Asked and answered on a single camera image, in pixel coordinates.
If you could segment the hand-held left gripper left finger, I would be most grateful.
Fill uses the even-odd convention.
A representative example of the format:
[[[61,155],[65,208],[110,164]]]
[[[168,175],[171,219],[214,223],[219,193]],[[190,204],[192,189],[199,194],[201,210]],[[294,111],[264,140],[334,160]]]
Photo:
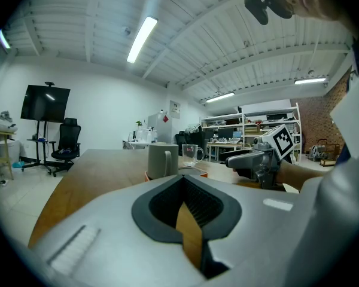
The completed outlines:
[[[204,276],[181,244],[156,242],[132,218],[134,201],[165,178],[103,194],[49,230],[29,262],[49,287],[196,287]]]

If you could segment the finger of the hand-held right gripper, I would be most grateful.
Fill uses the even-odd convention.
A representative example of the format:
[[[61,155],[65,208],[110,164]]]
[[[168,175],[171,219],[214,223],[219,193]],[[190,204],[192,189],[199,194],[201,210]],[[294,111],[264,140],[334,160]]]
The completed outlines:
[[[226,153],[226,166],[232,169],[259,169],[270,162],[271,149],[244,149]]]

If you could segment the clear glass mug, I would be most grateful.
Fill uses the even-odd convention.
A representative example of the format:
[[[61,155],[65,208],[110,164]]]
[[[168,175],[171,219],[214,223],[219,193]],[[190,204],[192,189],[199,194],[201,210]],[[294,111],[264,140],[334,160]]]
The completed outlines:
[[[185,167],[194,167],[204,158],[204,150],[195,144],[182,144],[182,160]]]

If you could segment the grey ceramic mug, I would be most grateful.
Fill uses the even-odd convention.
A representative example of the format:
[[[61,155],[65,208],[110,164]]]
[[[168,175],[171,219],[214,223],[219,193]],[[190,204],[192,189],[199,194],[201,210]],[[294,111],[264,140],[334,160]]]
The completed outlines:
[[[178,174],[177,144],[152,143],[148,147],[147,175],[151,179],[159,179]]]

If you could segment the person's right forearm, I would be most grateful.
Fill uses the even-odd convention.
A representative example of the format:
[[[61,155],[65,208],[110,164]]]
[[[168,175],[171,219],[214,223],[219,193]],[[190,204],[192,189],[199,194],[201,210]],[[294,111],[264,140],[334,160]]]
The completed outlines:
[[[301,167],[282,160],[275,182],[277,184],[287,184],[300,191],[308,179],[322,177],[325,174],[325,171]]]

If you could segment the wooden workbench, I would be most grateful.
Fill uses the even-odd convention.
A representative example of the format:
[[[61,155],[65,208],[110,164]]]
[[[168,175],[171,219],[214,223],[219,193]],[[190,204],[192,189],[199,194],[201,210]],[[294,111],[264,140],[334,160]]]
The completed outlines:
[[[224,157],[222,156],[223,151],[238,151],[244,148],[242,143],[210,143],[206,144],[207,152],[208,152],[208,161],[224,161]]]

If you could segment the wooden cart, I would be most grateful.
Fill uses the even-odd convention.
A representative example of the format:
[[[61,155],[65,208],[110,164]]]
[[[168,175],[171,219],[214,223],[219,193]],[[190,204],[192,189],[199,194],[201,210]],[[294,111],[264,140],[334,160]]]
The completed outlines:
[[[336,164],[340,154],[338,143],[328,143],[327,139],[319,139],[309,149],[307,157],[311,161],[319,162],[322,167],[332,167]]]

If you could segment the black office chair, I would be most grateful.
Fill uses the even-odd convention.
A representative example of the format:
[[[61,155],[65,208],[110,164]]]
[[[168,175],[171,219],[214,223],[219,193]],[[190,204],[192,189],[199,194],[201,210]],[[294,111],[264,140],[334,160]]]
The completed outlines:
[[[51,157],[59,160],[56,169],[49,172],[54,177],[58,172],[68,171],[73,165],[73,160],[80,156],[80,143],[78,138],[81,132],[81,126],[78,125],[76,118],[65,118],[59,127],[59,143],[55,147],[56,141],[50,141],[52,145]]]
[[[204,151],[204,155],[206,155],[205,151],[205,132],[202,130],[202,127],[199,126],[194,132],[190,133],[190,131],[180,131],[175,135],[175,142],[179,146],[179,156],[182,156],[182,145],[184,144],[195,144],[200,147]]]

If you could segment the long ceiling light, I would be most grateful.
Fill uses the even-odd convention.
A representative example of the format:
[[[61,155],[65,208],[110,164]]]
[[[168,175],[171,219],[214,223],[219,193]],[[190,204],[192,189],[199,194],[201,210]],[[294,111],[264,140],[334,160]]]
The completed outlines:
[[[3,34],[2,29],[0,29],[0,43],[6,50],[11,48],[9,42],[7,41],[7,39],[5,38],[5,36]]]
[[[316,78],[304,78],[295,80],[295,85],[301,85],[301,84],[316,84],[316,83],[324,83],[326,82],[326,77],[316,77]]]
[[[138,33],[136,34],[134,42],[129,51],[129,55],[127,57],[128,63],[135,63],[142,47],[144,46],[146,40],[152,33],[152,31],[155,28],[157,23],[158,23],[158,20],[154,17],[148,16],[145,18]]]
[[[206,100],[206,103],[212,103],[212,102],[215,102],[215,101],[218,101],[218,100],[223,100],[223,99],[226,99],[228,97],[232,97],[234,95],[235,95],[234,92],[222,94],[222,95],[219,95],[219,96],[216,96],[216,97],[213,97],[211,99]]]

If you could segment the person's navy and white shirt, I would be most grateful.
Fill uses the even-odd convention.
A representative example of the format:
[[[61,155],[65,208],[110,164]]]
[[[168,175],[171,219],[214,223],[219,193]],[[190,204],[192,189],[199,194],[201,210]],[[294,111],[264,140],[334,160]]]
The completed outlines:
[[[347,80],[346,95],[330,113],[345,144],[337,165],[351,158],[359,158],[359,39],[352,45],[353,74]]]

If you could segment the white desk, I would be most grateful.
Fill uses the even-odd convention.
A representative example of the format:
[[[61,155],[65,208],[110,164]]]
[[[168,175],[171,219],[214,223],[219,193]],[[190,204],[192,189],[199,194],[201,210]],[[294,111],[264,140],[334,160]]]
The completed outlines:
[[[137,142],[137,141],[123,141],[122,148],[123,149],[146,149],[151,145],[148,142]]]

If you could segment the white bin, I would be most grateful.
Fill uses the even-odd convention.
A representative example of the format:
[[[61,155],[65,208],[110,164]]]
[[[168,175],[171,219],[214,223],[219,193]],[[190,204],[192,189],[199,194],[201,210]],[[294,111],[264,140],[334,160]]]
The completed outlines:
[[[0,141],[0,157],[5,157],[6,149],[8,150],[8,155],[11,164],[18,162],[20,158],[20,141],[15,139],[7,140],[7,147],[5,147],[5,141]]]

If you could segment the wooden stool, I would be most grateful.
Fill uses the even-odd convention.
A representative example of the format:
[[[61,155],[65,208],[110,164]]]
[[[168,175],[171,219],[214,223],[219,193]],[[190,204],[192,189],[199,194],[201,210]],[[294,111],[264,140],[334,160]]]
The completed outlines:
[[[11,135],[9,132],[0,132],[0,136],[4,138],[4,156],[0,157],[0,163],[5,163],[8,166],[8,171],[10,174],[10,179],[14,179],[12,165],[9,156],[9,148],[8,148],[8,138]]]

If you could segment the black television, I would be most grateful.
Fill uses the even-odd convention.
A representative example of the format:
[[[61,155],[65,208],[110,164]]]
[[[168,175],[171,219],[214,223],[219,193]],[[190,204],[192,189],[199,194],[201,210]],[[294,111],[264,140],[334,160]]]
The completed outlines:
[[[70,89],[28,85],[21,119],[63,123]]]

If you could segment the white cushion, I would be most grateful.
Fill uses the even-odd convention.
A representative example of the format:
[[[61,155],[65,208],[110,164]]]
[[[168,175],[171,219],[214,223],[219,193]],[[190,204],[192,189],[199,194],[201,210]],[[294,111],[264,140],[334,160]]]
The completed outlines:
[[[14,123],[8,111],[2,111],[0,113],[0,132],[15,133],[18,127]]]

